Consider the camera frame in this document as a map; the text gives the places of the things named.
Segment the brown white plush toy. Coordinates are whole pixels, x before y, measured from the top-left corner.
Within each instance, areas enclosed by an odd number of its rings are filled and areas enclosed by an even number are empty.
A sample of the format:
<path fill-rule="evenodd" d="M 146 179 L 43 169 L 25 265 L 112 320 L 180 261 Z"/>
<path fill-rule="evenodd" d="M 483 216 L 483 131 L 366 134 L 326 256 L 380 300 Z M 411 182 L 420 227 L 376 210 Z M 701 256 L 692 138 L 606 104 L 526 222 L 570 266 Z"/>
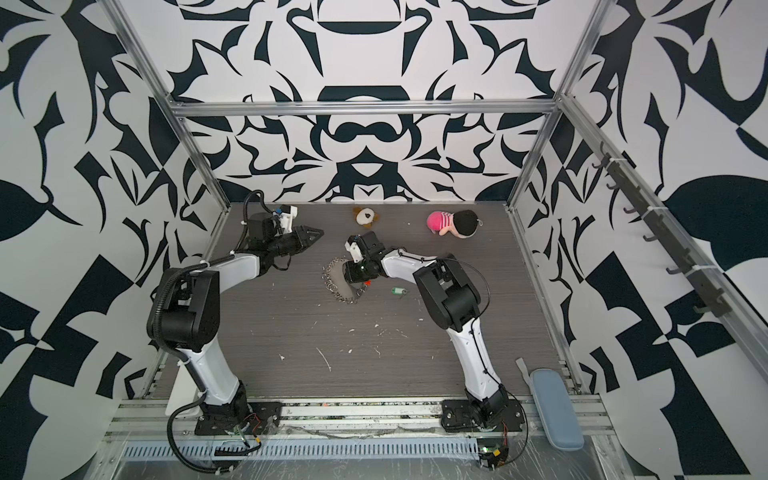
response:
<path fill-rule="evenodd" d="M 374 224 L 379 220 L 379 215 L 371 208 L 354 207 L 353 208 L 355 222 L 366 229 L 372 229 Z"/>

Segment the black wall hook rail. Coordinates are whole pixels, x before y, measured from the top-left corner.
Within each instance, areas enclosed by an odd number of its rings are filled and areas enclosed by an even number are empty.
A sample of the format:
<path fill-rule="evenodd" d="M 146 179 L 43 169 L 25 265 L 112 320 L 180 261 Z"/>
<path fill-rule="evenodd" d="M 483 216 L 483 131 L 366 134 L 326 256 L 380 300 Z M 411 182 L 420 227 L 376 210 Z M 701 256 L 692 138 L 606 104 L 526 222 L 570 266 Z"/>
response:
<path fill-rule="evenodd" d="M 593 167 L 603 169 L 612 179 L 613 183 L 607 185 L 609 190 L 619 191 L 626 197 L 630 207 L 625 207 L 623 211 L 635 215 L 648 227 L 650 234 L 644 235 L 643 240 L 658 242 L 670 257 L 674 267 L 667 267 L 666 272 L 683 275 L 697 293 L 702 305 L 694 306 L 694 311 L 698 314 L 711 313 L 718 318 L 731 313 L 733 308 L 725 298 L 725 290 L 709 274 L 714 266 L 697 259 L 692 243 L 683 239 L 682 228 L 669 209 L 652 202 L 654 194 L 644 188 L 632 173 L 633 168 L 627 159 L 613 156 L 604 141 L 600 142 L 599 151 L 601 159 Z"/>

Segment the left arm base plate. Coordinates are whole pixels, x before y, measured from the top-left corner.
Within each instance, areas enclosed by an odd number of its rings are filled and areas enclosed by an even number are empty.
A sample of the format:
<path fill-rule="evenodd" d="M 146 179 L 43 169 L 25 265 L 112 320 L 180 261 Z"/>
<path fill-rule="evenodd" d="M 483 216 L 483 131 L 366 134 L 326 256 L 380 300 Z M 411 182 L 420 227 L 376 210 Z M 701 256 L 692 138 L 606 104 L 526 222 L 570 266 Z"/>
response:
<path fill-rule="evenodd" d="M 274 401 L 249 402 L 247 406 L 203 404 L 194 433 L 198 436 L 226 435 L 233 434 L 238 427 L 245 434 L 265 434 L 279 426 L 283 406 Z"/>

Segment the blue grey pad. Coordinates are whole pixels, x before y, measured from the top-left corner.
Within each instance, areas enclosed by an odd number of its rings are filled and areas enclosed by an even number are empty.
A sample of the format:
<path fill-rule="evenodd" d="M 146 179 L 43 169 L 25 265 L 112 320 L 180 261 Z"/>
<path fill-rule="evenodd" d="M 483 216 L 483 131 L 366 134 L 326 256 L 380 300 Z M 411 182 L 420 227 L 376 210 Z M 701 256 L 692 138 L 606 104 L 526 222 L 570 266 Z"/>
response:
<path fill-rule="evenodd" d="M 584 447 L 584 435 L 561 376 L 552 369 L 529 370 L 515 361 L 532 394 L 545 436 L 555 449 L 573 452 Z"/>

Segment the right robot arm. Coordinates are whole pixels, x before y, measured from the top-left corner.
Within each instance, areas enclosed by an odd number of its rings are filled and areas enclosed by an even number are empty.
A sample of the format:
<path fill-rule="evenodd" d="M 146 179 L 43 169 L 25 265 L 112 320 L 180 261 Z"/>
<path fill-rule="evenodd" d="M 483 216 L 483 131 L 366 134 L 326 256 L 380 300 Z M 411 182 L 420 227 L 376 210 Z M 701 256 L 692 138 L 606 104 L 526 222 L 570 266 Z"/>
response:
<path fill-rule="evenodd" d="M 347 285 L 386 277 L 416 286 L 427 313 L 455 349 L 473 423 L 485 429 L 501 423 L 508 394 L 483 339 L 481 295 L 464 270 L 466 264 L 451 254 L 422 256 L 386 247 L 373 232 L 349 237 L 345 250 L 351 255 L 342 267 Z"/>

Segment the pink plush doll black hair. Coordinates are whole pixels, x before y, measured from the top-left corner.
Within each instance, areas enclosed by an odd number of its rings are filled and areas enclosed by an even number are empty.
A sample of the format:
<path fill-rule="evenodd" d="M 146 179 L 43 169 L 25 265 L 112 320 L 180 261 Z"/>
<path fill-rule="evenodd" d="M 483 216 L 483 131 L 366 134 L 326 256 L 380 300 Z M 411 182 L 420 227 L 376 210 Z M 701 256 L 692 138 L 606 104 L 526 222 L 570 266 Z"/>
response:
<path fill-rule="evenodd" d="M 483 226 L 483 221 L 473 210 L 434 211 L 428 215 L 426 225 L 433 234 L 451 234 L 456 238 L 467 239 L 475 235 Z"/>

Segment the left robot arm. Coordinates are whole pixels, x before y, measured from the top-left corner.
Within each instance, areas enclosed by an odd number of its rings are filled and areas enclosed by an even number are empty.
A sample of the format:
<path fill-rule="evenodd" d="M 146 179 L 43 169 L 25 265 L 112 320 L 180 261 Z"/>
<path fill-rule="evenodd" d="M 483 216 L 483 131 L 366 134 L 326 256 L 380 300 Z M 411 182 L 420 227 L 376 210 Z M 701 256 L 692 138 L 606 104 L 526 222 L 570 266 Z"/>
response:
<path fill-rule="evenodd" d="M 246 216 L 233 250 L 224 257 L 183 268 L 162 277 L 147 334 L 176 358 L 196 388 L 196 406 L 207 417 L 242 420 L 250 414 L 243 382 L 221 350 L 221 294 L 266 274 L 277 258 L 292 259 L 324 235 L 319 228 L 296 226 L 297 209 Z"/>

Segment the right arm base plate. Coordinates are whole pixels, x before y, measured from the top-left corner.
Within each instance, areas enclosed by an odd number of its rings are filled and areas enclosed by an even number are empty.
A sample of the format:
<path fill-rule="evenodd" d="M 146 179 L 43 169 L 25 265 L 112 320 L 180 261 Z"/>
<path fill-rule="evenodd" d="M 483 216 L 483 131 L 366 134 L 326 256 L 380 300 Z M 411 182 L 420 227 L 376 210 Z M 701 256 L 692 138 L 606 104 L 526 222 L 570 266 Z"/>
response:
<path fill-rule="evenodd" d="M 470 400 L 440 402 L 440 425 L 449 433 L 457 432 L 522 432 L 526 420 L 520 404 L 507 400 L 502 404 L 480 404 Z"/>

